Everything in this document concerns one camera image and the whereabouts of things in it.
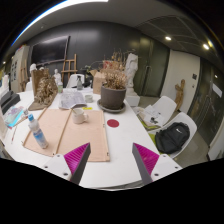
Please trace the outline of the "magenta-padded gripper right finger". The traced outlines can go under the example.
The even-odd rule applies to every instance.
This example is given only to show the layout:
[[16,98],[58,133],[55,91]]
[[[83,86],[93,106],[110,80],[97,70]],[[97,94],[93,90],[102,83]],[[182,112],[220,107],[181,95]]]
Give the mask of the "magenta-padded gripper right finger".
[[182,167],[167,154],[158,155],[137,143],[133,144],[132,153],[144,185],[182,169]]

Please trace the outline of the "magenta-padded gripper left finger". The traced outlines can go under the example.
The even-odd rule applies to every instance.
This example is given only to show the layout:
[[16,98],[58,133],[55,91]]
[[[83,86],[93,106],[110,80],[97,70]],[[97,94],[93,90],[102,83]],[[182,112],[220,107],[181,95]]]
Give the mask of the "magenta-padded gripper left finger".
[[86,143],[65,155],[56,154],[42,166],[42,169],[78,185],[90,153],[91,146]]

